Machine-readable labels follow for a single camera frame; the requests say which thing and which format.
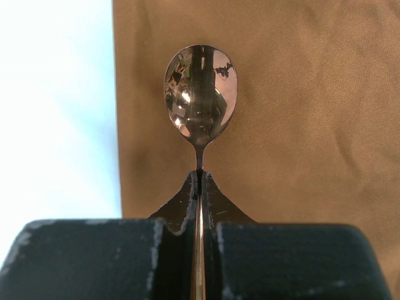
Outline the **orange cloth napkin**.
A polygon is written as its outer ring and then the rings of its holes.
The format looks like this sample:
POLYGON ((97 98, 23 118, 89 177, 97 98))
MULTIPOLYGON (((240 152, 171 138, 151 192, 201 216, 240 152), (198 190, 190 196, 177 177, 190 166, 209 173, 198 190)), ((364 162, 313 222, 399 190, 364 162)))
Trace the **orange cloth napkin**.
POLYGON ((206 149, 219 189, 261 223, 349 223, 399 298, 399 2, 114 1, 122 213, 145 218, 195 168, 169 120, 171 58, 210 44, 238 99, 206 149))

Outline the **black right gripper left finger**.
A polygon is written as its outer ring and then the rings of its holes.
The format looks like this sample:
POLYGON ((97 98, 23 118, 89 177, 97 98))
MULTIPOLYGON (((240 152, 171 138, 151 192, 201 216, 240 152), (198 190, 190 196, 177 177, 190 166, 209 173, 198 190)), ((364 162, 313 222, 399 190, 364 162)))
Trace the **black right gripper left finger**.
POLYGON ((1 267, 2 299, 189 299, 197 177, 147 219, 27 223, 1 267))

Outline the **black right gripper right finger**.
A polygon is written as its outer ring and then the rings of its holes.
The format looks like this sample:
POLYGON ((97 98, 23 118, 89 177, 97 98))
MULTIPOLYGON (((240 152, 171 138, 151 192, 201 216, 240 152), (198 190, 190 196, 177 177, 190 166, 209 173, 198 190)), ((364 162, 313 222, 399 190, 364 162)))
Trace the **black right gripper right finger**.
POLYGON ((202 177, 208 299, 391 299, 366 236, 348 224, 266 224, 202 177))

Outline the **copper spoon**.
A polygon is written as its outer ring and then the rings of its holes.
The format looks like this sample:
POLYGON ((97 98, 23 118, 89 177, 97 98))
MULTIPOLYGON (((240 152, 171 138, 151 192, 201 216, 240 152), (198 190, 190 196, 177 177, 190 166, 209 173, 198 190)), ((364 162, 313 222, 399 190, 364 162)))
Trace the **copper spoon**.
POLYGON ((227 127, 238 98, 238 75, 230 57, 207 44, 180 50, 164 78, 169 118, 196 153, 197 201, 192 259, 191 299, 206 298, 204 250, 204 152, 227 127))

